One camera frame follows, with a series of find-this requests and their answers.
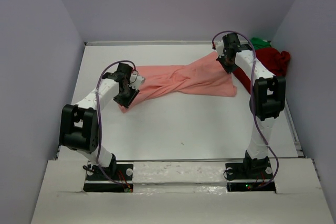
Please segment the pink t shirt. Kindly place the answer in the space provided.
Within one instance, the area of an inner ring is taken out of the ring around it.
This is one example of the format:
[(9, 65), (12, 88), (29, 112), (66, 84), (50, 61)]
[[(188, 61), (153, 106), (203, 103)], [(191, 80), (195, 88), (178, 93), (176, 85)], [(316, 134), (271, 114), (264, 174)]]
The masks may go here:
[(237, 88), (232, 76), (226, 73), (216, 60), (217, 57), (218, 54), (212, 52), (188, 65), (138, 66), (137, 71), (145, 78), (145, 82), (129, 108), (119, 106), (119, 109), (126, 113), (143, 101), (172, 92), (234, 97)]

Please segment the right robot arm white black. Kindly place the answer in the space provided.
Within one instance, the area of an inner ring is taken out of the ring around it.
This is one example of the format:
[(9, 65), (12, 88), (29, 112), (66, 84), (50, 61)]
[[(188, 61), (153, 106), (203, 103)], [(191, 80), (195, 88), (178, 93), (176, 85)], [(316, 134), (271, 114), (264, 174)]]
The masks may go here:
[(227, 30), (221, 34), (221, 41), (212, 41), (212, 48), (227, 74), (240, 69), (249, 77), (249, 108), (254, 120), (243, 161), (226, 164), (224, 177), (228, 181), (259, 177), (273, 180), (277, 171), (271, 169), (269, 155), (275, 152), (269, 142), (275, 120), (285, 108), (286, 80), (273, 74), (258, 60), (250, 40), (246, 44), (240, 42), (241, 33)]

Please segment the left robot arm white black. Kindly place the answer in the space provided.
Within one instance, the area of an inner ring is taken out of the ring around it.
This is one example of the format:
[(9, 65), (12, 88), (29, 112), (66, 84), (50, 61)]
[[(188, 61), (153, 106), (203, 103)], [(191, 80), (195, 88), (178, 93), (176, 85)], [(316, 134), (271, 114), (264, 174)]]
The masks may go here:
[(101, 112), (110, 101), (128, 109), (144, 81), (132, 61), (114, 62), (102, 71), (87, 96), (62, 109), (59, 144), (83, 155), (109, 181), (117, 171), (117, 161), (102, 145)]

